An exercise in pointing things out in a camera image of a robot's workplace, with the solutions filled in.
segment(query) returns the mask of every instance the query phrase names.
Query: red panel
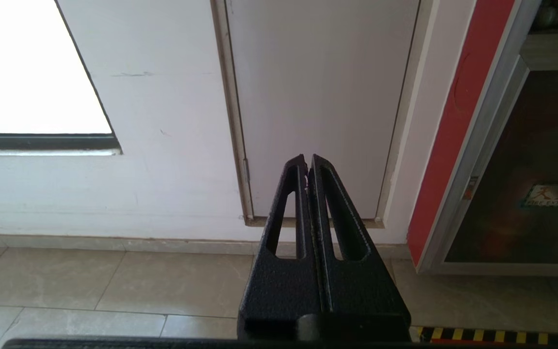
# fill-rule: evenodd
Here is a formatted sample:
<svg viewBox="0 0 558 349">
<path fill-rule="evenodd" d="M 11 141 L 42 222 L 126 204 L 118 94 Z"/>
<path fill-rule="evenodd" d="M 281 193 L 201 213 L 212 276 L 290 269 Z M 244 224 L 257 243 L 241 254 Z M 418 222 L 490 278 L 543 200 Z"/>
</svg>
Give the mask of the red panel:
<svg viewBox="0 0 558 349">
<path fill-rule="evenodd" d="M 478 0 L 408 230 L 415 265 L 432 231 L 513 0 Z"/>
</svg>

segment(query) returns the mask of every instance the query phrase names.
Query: scuff mark on wall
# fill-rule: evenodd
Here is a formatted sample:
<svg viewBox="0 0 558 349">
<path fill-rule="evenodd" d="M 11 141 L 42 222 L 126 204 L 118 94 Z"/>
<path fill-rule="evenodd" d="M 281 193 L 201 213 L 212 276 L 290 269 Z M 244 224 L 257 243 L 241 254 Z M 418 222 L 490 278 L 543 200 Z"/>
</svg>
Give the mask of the scuff mark on wall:
<svg viewBox="0 0 558 349">
<path fill-rule="evenodd" d="M 155 73 L 152 73 L 150 71 L 144 71 L 143 73 L 139 74 L 131 74 L 131 73 L 120 73 L 120 74 L 113 74 L 111 75 L 111 77 L 114 78 L 135 78 L 135 77 L 152 77 L 153 75 L 155 75 Z"/>
</svg>

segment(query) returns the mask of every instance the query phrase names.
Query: door frame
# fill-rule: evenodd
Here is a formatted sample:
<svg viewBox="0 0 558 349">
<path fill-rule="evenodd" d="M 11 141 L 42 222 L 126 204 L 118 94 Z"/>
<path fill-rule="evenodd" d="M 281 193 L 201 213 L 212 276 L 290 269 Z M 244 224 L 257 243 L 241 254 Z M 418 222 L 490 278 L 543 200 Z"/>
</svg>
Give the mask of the door frame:
<svg viewBox="0 0 558 349">
<path fill-rule="evenodd" d="M 510 16 L 509 31 L 507 35 L 503 34 L 498 62 L 490 70 L 494 72 L 492 79 L 482 91 L 482 106 L 476 110 L 467 131 L 465 147 L 460 152 L 440 215 L 423 254 L 416 261 L 418 272 L 558 276 L 558 264 L 445 262 L 471 203 L 472 193 L 478 189 L 529 72 L 558 70 L 558 35 L 527 35 L 540 2 L 522 0 L 517 3 L 516 13 Z"/>
<path fill-rule="evenodd" d="M 234 161 L 238 176 L 239 189 L 242 204 L 242 216 L 247 226 L 263 227 L 266 223 L 265 214 L 255 214 L 251 189 L 248 181 L 248 161 L 244 145 L 244 135 L 242 133 L 241 113 L 238 101 L 237 84 L 235 81 L 235 70 L 233 53 L 231 48 L 230 25 L 228 20 L 228 9 L 226 0 L 210 0 L 215 31 L 217 33 L 217 46 L 221 69 L 223 71 L 223 84 L 225 89 L 226 103 L 228 106 L 228 117 L 230 118 L 230 129 L 232 136 L 232 146 L 234 148 Z M 366 228 L 385 228 L 390 204 L 390 192 L 392 192 L 392 177 L 399 165 L 398 157 L 401 150 L 401 140 L 407 124 L 407 115 L 410 107 L 414 104 L 411 96 L 414 86 L 419 83 L 417 75 L 419 62 L 424 42 L 427 40 L 428 23 L 431 18 L 434 0 L 419 0 L 417 17 L 410 43 L 409 57 L 405 67 L 401 95 L 396 112 L 396 122 L 391 136 L 388 150 L 387 163 L 383 175 L 383 183 L 380 188 L 378 207 L 374 219 L 363 219 Z M 283 220 L 284 227 L 295 227 L 296 221 L 286 217 Z"/>
</svg>

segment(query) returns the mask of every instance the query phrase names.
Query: black metal clamp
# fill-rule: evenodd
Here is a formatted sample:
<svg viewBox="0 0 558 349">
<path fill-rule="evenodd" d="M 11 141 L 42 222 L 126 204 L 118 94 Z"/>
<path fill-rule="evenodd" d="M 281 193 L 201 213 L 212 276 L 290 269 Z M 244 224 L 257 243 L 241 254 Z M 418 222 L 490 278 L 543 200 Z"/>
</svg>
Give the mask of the black metal clamp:
<svg viewBox="0 0 558 349">
<path fill-rule="evenodd" d="M 292 192 L 296 259 L 289 260 L 275 253 Z M 238 338 L 410 342 L 409 327 L 410 313 L 333 165 L 315 154 L 310 170 L 302 154 L 288 161 L 242 299 Z"/>
</svg>

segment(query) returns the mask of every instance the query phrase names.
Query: yellow and black hazard stripe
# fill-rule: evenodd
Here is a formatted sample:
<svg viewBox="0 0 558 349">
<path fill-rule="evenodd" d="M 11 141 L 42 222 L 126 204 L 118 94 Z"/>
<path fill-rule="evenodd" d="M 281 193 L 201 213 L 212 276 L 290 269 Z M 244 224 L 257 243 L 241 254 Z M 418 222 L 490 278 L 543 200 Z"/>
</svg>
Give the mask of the yellow and black hazard stripe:
<svg viewBox="0 0 558 349">
<path fill-rule="evenodd" d="M 452 329 L 449 327 L 417 327 L 417 333 L 421 342 L 461 340 L 467 342 L 558 345 L 558 333 Z"/>
</svg>

